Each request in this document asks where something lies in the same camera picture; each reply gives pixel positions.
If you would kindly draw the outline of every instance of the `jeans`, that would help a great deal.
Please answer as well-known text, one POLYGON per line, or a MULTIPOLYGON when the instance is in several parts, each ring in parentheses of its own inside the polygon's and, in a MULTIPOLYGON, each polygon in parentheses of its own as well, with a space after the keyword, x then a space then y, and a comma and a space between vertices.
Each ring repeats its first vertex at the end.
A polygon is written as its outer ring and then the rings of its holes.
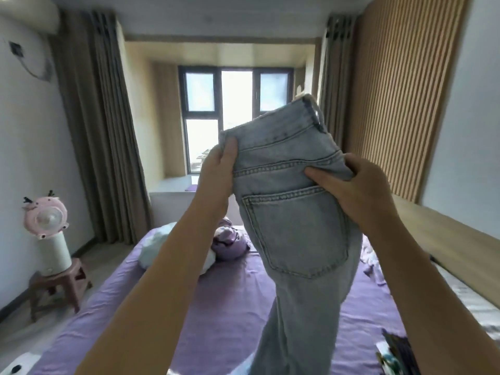
POLYGON ((229 136, 238 139, 234 195, 241 218, 276 283, 257 351, 232 374, 326 375, 362 234, 303 171, 318 167, 344 180, 353 174, 308 95, 222 132, 222 145, 229 136))

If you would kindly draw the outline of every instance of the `jeans waistband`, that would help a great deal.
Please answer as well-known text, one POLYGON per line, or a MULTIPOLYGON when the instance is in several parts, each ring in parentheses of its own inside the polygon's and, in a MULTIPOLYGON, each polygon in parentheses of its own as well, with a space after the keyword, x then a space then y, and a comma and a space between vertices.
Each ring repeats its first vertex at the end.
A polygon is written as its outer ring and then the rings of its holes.
POLYGON ((316 101, 306 94, 250 122, 224 130, 219 142, 223 147, 226 139, 234 136, 238 139, 239 151, 245 151, 290 139, 310 127, 326 132, 316 101))

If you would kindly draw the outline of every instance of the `glass pane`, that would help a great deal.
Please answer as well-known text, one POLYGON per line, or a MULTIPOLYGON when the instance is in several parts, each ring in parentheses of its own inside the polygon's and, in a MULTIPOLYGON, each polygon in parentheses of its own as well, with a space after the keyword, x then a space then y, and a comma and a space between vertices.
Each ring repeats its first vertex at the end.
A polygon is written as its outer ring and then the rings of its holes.
POLYGON ((224 129, 252 120, 252 71, 222 71, 224 129))
POLYGON ((214 111, 214 75, 212 73, 187 73, 186 90, 188 110, 214 111))
POLYGON ((186 128, 191 172, 199 172, 210 149, 218 143, 218 121, 187 119, 186 128))
POLYGON ((288 74, 260 74, 260 111, 270 111, 282 107, 287 102, 288 74))

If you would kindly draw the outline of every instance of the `wall outlet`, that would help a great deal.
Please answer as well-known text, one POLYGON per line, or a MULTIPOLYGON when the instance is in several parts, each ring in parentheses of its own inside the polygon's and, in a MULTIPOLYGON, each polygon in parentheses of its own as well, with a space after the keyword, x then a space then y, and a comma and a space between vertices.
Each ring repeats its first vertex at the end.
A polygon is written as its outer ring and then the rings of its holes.
POLYGON ((12 54, 14 54, 15 56, 18 56, 19 58, 24 57, 24 54, 22 53, 22 46, 19 43, 14 43, 14 42, 9 41, 9 45, 10 45, 10 51, 12 52, 12 54))

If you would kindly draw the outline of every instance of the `back pocket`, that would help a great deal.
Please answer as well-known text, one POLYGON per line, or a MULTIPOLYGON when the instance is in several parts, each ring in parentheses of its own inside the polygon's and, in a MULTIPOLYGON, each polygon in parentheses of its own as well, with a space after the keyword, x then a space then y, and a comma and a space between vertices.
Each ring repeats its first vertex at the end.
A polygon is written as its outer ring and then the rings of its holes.
POLYGON ((242 202, 273 270, 315 278, 347 260, 347 217, 321 187, 250 195, 242 202))

